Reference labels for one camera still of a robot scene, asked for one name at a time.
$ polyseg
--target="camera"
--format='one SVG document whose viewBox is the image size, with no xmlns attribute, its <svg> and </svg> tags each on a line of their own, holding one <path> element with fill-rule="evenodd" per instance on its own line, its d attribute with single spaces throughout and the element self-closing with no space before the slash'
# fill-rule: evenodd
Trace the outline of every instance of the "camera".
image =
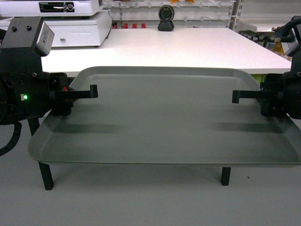
<svg viewBox="0 0 301 226">
<path fill-rule="evenodd" d="M 174 18 L 174 8 L 169 5 L 161 6 L 159 9 L 159 18 L 159 31 L 171 32 L 174 29 L 174 23 L 172 22 L 172 19 Z"/>
</svg>

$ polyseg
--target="black table leg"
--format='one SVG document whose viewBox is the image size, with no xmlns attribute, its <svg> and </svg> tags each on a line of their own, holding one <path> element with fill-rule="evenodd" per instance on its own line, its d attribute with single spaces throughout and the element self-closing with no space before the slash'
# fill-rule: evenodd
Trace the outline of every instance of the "black table leg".
<svg viewBox="0 0 301 226">
<path fill-rule="evenodd" d="M 231 173 L 231 167 L 223 167 L 222 168 L 221 183 L 223 186 L 229 185 L 230 173 Z"/>
<path fill-rule="evenodd" d="M 33 136 L 40 126 L 39 119 L 38 118 L 29 119 L 28 124 L 30 128 L 30 132 Z M 53 179 L 52 179 L 49 165 L 39 162 L 39 167 L 41 170 L 45 190 L 52 190 L 54 184 L 53 184 Z"/>
</svg>

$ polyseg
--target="white workbench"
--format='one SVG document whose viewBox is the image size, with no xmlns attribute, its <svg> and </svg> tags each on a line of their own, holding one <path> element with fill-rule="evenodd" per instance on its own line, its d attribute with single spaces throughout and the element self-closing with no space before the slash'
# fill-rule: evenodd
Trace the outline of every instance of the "white workbench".
<svg viewBox="0 0 301 226">
<path fill-rule="evenodd" d="M 290 67 L 227 29 L 112 30 L 99 48 L 58 49 L 43 58 L 50 72 L 95 65 L 234 67 L 249 73 Z M 19 143 L 0 158 L 1 226 L 300 225 L 300 167 L 232 168 L 224 187 L 221 168 L 210 166 L 51 165 L 55 187 L 45 191 L 38 163 L 26 151 L 28 124 L 22 123 Z M 0 127 L 1 146 L 12 132 Z"/>
<path fill-rule="evenodd" d="M 227 28 L 112 29 L 100 47 L 53 48 L 42 63 L 46 72 L 70 75 L 93 66 L 235 68 L 250 74 L 284 73 L 291 67 Z"/>
</svg>

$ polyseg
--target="tray rim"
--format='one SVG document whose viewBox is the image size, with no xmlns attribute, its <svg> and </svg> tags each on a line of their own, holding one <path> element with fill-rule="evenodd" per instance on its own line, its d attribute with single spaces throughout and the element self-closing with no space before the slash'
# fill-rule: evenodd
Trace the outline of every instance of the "tray rim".
<svg viewBox="0 0 301 226">
<path fill-rule="evenodd" d="M 94 76 L 96 74 L 104 73 L 106 75 L 108 74 L 117 74 L 122 72 L 122 74 L 143 74 L 143 75 L 149 75 L 152 76 L 154 72 L 156 71 L 159 73 L 156 73 L 156 76 L 158 75 L 166 75 L 172 74 L 172 76 L 177 75 L 188 75 L 188 76 L 210 76 L 210 77 L 233 77 L 233 78 L 239 78 L 243 81 L 246 81 L 248 85 L 250 86 L 250 89 L 252 90 L 259 90 L 259 84 L 257 81 L 248 73 L 238 70 L 238 69 L 229 69 L 229 68 L 192 68 L 192 67 L 134 67 L 134 66 L 96 66 L 96 67 L 90 67 L 87 69 L 84 69 L 81 71 L 78 76 L 73 80 L 70 87 L 77 89 L 84 80 L 86 80 L 90 76 Z M 51 114 L 45 119 L 45 121 L 48 121 L 52 118 Z M 52 121 L 55 122 L 53 125 L 56 125 L 59 123 L 60 119 L 62 117 L 57 117 L 56 120 Z M 301 158 L 301 139 L 291 139 L 294 138 L 296 135 L 299 135 L 301 137 L 301 130 L 295 125 L 295 123 L 288 117 L 284 117 L 282 121 L 279 121 L 278 119 L 272 118 L 273 121 L 288 135 L 285 134 L 287 139 L 290 141 L 292 146 L 294 147 L 295 151 L 298 154 L 299 159 Z M 42 134 L 42 125 L 39 127 L 37 132 L 34 134 L 34 136 L 30 139 L 30 142 L 28 144 L 28 151 L 30 154 L 30 149 L 33 148 L 33 143 L 35 139 L 42 139 L 42 140 L 49 140 L 51 137 L 51 134 L 49 134 L 47 137 L 43 136 Z M 39 160 L 32 156 L 30 156 L 39 162 L 44 163 L 54 163 L 54 164 L 60 164 L 60 163 L 81 163 L 81 164 L 180 164 L 180 165 L 219 165 L 219 166 L 241 166 L 241 167 L 295 167 L 298 165 L 301 165 L 301 160 L 299 162 L 290 162 L 290 163 L 127 163 L 127 162 L 84 162 L 84 161 L 44 161 Z"/>
</svg>

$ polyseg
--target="shelf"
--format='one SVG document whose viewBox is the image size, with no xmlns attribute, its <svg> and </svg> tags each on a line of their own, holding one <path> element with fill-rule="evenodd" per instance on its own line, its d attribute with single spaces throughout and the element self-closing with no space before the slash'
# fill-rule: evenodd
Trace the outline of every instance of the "shelf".
<svg viewBox="0 0 301 226">
<path fill-rule="evenodd" d="M 195 2 L 190 3 L 184 0 L 180 0 L 177 3 L 171 3 L 170 1 L 134 1 L 134 2 L 124 2 L 124 1 L 104 1 L 105 8 L 139 8 L 139 7 L 161 7 L 163 5 L 171 5 L 173 7 L 200 7 L 200 8 L 209 8 L 209 7 L 218 7 L 218 8 L 230 8 L 233 6 L 235 1 L 205 1 L 205 2 Z"/>
<path fill-rule="evenodd" d="M 237 32 L 250 30 L 252 32 L 272 32 L 272 27 L 285 25 L 288 20 L 251 20 L 241 18 L 238 23 Z"/>
</svg>

